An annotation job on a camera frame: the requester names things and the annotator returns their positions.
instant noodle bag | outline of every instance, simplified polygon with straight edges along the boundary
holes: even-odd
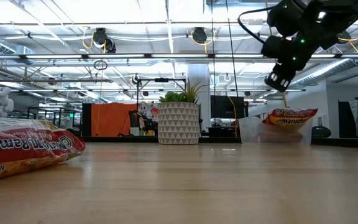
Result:
[[[303,135],[298,130],[318,109],[294,110],[274,109],[262,121],[264,123],[258,138],[261,142],[300,142]]]
[[[0,118],[0,178],[67,161],[84,149],[49,121]]]

wooden table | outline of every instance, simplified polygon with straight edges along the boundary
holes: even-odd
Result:
[[[91,143],[0,179],[0,223],[358,224],[358,149]]]

white column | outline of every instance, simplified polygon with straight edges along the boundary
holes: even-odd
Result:
[[[189,64],[187,74],[191,84],[194,85],[194,83],[201,81],[199,85],[203,85],[198,94],[197,104],[201,105],[202,127],[205,131],[208,131],[207,128],[211,127],[211,90],[209,88],[208,64]]]

ceiling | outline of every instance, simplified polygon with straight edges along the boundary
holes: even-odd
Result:
[[[238,15],[244,11],[265,7],[263,1],[248,3],[228,1],[228,12],[226,5],[222,4],[224,1],[215,1],[213,17],[211,17],[211,5],[205,4],[203,0],[23,0],[20,3],[28,13],[12,2],[18,4],[17,0],[0,0],[0,41],[9,45],[26,46],[35,54],[100,54],[102,50],[95,46],[86,48],[91,45],[91,34],[97,27],[106,28],[107,35],[114,41],[118,54],[231,54],[232,52],[259,54],[261,50],[261,44],[250,38],[236,21]],[[268,5],[273,6],[277,2],[268,1]],[[269,27],[265,23],[266,18],[266,12],[243,17],[247,19],[249,29],[262,37],[270,35]],[[210,39],[214,33],[215,41],[206,48],[194,43],[190,34],[195,27],[204,27]],[[347,31],[351,36],[358,37],[358,21]],[[273,35],[277,35],[275,29],[272,29],[272,32]],[[318,50],[317,53],[338,53],[350,49],[352,49],[350,44],[342,44],[328,50]],[[102,88],[133,88],[131,79],[134,74],[144,78],[187,76],[188,62],[155,62],[152,65],[148,64],[150,60],[137,62],[137,66],[126,64],[109,66],[103,75],[114,82],[103,84]],[[269,74],[274,66],[271,61],[258,60],[249,63],[236,62],[235,67],[232,62],[217,62],[214,66],[213,63],[208,63],[210,74],[213,75],[215,71],[214,74],[217,76],[215,84],[219,88],[233,88],[234,68],[239,88],[260,88],[264,84],[264,76]],[[305,70],[315,65],[309,63]],[[19,75],[24,75],[25,72],[25,68],[21,66],[4,68]],[[32,78],[80,79],[91,76],[84,65],[46,67],[38,70],[39,68],[40,66],[28,66],[27,72],[34,72]],[[41,85],[39,87],[67,88],[67,86]],[[99,83],[82,83],[81,86],[100,88]],[[150,83],[148,87],[174,88],[175,84]],[[108,101],[131,100],[131,96],[124,93],[102,93],[102,95]],[[159,93],[152,93],[149,98],[159,96]]]

orange curtain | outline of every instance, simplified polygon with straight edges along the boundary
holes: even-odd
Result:
[[[136,104],[93,104],[92,137],[118,137],[119,133],[129,134],[129,112],[132,110],[136,110]]]

